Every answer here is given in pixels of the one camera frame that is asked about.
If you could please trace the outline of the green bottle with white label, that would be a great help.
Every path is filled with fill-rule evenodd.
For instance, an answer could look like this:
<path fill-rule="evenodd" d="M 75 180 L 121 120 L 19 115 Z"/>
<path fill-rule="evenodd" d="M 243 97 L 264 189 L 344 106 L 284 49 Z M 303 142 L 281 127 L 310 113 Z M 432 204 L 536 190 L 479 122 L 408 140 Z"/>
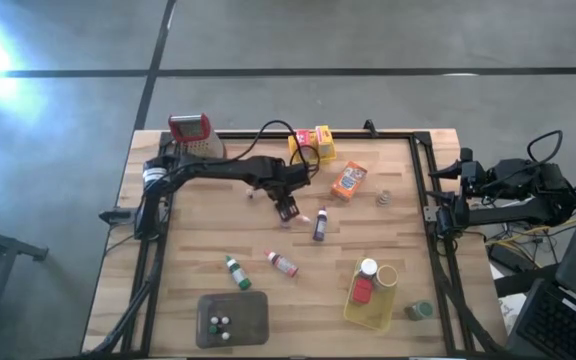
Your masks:
<path fill-rule="evenodd" d="M 251 287 L 252 282 L 236 259 L 226 256 L 226 265 L 240 290 L 247 290 Z"/>

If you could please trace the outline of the red smoked paprika tin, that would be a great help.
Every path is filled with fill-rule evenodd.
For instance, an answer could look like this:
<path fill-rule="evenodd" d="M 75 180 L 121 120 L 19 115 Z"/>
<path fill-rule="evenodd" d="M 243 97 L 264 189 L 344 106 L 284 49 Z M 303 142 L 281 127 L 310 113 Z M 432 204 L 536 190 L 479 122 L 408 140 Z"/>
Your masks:
<path fill-rule="evenodd" d="M 351 289 L 350 300 L 355 304 L 366 305 L 371 301 L 372 292 L 372 279 L 357 276 Z"/>

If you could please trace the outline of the orange printed box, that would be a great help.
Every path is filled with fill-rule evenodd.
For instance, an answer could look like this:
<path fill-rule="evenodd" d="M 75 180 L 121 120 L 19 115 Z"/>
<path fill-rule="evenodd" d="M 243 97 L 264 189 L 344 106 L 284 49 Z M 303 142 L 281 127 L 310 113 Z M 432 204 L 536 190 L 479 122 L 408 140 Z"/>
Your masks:
<path fill-rule="evenodd" d="M 368 171 L 359 164 L 349 161 L 331 186 L 331 194 L 350 201 L 367 176 Z"/>

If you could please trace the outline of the jar with green lid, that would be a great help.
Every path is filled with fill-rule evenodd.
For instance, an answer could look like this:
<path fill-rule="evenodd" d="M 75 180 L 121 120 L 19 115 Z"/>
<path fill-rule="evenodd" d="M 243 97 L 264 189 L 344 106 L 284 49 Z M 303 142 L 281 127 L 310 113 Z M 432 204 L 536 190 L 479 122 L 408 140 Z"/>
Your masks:
<path fill-rule="evenodd" d="M 434 306 L 427 300 L 419 300 L 406 306 L 404 312 L 409 320 L 421 321 L 434 316 Z"/>

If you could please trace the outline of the black power adapter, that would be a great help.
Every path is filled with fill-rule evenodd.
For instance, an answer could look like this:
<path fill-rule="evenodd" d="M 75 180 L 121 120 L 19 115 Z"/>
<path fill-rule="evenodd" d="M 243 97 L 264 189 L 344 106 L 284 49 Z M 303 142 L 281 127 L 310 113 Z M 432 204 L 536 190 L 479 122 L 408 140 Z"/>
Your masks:
<path fill-rule="evenodd" d="M 512 249 L 501 245 L 492 245 L 488 248 L 488 256 L 495 263 L 512 272 L 523 271 L 523 258 Z"/>

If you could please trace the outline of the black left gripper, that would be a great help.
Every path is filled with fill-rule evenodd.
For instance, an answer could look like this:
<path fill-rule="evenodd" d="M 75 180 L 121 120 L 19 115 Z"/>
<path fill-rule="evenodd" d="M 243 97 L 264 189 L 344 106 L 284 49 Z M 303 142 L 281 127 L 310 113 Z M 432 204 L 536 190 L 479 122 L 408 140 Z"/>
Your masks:
<path fill-rule="evenodd" d="M 272 176 L 265 182 L 265 191 L 271 200 L 276 201 L 275 208 L 282 222 L 287 222 L 300 214 L 295 198 L 290 195 L 310 183 L 308 165 L 286 165 L 283 162 L 273 165 Z"/>

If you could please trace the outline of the yellow translucent plastic bin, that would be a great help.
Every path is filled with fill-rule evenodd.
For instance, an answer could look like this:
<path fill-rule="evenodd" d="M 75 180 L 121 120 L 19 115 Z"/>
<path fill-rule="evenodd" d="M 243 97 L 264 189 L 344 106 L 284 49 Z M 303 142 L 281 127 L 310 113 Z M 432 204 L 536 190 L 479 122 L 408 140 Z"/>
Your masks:
<path fill-rule="evenodd" d="M 378 291 L 375 288 L 373 277 L 373 292 L 371 301 L 366 305 L 355 304 L 350 300 L 351 289 L 354 280 L 359 275 L 360 262 L 366 257 L 360 258 L 354 267 L 350 287 L 347 294 L 346 303 L 344 306 L 344 318 L 354 324 L 367 327 L 372 330 L 385 332 L 390 328 L 394 298 L 396 294 L 396 287 L 386 291 Z"/>

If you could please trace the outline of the red bottle with white label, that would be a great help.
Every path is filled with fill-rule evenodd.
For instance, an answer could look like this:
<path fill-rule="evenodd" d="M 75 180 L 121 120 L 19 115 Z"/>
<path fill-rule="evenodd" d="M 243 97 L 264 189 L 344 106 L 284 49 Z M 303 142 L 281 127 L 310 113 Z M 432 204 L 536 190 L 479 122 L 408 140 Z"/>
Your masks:
<path fill-rule="evenodd" d="M 297 275 L 299 268 L 284 256 L 270 250 L 266 250 L 264 254 L 268 261 L 282 273 L 291 278 Z"/>

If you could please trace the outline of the yellow mesh basket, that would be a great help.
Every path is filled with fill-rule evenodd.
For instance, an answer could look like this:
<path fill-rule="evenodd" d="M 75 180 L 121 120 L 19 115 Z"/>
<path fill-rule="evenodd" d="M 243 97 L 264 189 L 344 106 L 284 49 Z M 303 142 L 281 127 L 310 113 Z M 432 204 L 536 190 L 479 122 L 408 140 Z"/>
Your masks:
<path fill-rule="evenodd" d="M 326 160 L 322 160 L 319 153 L 318 153 L 318 148 L 317 148 L 317 139 L 316 139 L 316 135 L 315 135 L 315 129 L 314 130 L 309 130 L 310 131 L 310 137 L 311 137 L 311 149 L 313 150 L 313 156 L 312 159 L 310 161 L 307 161 L 308 163 L 315 165 L 317 162 L 320 163 L 329 163 L 332 160 L 326 161 Z M 292 135 L 290 135 L 288 137 L 288 146 L 289 146 L 289 152 L 290 152 L 290 162 L 297 162 L 299 163 L 302 158 L 299 155 L 299 152 L 301 152 L 301 149 L 299 148 L 299 146 L 297 145 L 297 137 L 293 137 Z"/>

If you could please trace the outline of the black aluminium table frame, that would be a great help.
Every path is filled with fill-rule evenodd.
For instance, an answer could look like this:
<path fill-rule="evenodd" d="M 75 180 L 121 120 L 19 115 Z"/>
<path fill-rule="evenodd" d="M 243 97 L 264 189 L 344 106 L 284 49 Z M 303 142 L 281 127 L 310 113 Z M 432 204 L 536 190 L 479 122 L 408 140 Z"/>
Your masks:
<path fill-rule="evenodd" d="M 409 303 L 436 297 L 419 187 L 429 182 L 428 156 L 440 166 L 457 157 L 455 131 L 384 131 L 372 138 L 364 130 L 342 130 L 334 142 L 337 158 L 324 164 L 312 183 L 295 194 L 300 211 L 309 218 L 326 207 L 329 224 L 323 242 L 313 240 L 307 223 L 280 228 L 276 210 L 264 193 L 250 200 L 243 182 L 227 180 L 195 179 L 185 184 L 171 203 L 171 223 L 163 244 L 136 242 L 127 227 L 114 230 L 84 348 L 91 350 L 103 341 L 150 270 L 154 255 L 161 253 L 160 281 L 117 347 L 119 358 L 311 360 L 444 354 L 440 319 L 414 322 L 404 309 Z M 344 201 L 331 194 L 331 186 L 349 161 L 368 173 L 353 198 Z M 381 190 L 392 192 L 390 206 L 376 204 Z M 295 264 L 297 275 L 291 278 L 275 268 L 266 250 Z M 203 350 L 195 342 L 199 298 L 237 289 L 226 256 L 235 258 L 253 288 L 267 295 L 269 339 L 262 345 Z M 348 322 L 343 316 L 354 266 L 363 257 L 391 265 L 399 274 L 391 325 L 385 332 Z"/>

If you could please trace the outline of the dark purple bottle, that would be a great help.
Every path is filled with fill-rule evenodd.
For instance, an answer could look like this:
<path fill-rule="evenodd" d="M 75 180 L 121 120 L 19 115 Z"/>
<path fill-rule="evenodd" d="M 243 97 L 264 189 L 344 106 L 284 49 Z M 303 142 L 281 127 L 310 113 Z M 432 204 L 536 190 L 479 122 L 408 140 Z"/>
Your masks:
<path fill-rule="evenodd" d="M 325 238 L 326 228 L 328 223 L 328 213 L 325 206 L 323 206 L 317 214 L 314 232 L 313 232 L 313 240 L 322 242 Z"/>

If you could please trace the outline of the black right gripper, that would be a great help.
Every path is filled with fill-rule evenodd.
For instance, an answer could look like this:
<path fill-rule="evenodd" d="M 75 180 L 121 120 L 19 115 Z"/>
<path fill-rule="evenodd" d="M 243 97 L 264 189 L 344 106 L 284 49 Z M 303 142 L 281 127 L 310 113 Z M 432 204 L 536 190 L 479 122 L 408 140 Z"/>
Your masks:
<path fill-rule="evenodd" d="M 467 147 L 460 149 L 457 166 L 431 171 L 428 175 L 431 178 L 459 178 L 459 194 L 466 198 L 498 196 L 498 190 L 490 186 L 492 180 L 489 174 L 474 160 L 473 150 Z M 429 191 L 427 195 L 442 206 L 452 206 L 458 198 L 455 192 Z"/>

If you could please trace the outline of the red printed carton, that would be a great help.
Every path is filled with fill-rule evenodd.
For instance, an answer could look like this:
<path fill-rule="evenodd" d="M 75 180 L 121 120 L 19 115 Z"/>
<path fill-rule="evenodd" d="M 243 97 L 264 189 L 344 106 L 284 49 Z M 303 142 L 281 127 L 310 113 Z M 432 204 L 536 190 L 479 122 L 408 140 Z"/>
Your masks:
<path fill-rule="evenodd" d="M 310 161 L 313 156 L 313 150 L 311 149 L 311 137 L 310 131 L 307 129 L 299 129 L 296 131 L 297 145 L 301 149 L 301 153 L 307 161 Z"/>

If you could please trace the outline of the grey translucent plastic bin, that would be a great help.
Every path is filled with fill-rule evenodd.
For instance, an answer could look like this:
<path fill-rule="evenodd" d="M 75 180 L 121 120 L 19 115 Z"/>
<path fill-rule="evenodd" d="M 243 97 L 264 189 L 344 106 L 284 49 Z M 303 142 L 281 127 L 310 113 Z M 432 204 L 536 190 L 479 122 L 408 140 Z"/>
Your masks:
<path fill-rule="evenodd" d="M 219 333 L 208 333 L 213 325 L 210 318 L 220 319 Z M 221 318 L 231 319 L 228 325 L 221 324 Z M 231 337 L 224 341 L 223 332 Z M 201 349 L 262 345 L 269 339 L 268 297 L 261 291 L 209 294 L 201 296 L 197 304 L 196 345 Z"/>

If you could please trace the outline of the yellow carton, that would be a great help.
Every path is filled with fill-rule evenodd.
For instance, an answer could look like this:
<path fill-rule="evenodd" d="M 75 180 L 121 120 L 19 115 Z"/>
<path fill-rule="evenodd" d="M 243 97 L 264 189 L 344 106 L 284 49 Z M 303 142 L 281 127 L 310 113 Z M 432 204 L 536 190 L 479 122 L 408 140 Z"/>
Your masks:
<path fill-rule="evenodd" d="M 334 160 L 336 158 L 336 149 L 332 132 L 328 125 L 315 127 L 318 153 L 322 160 Z"/>

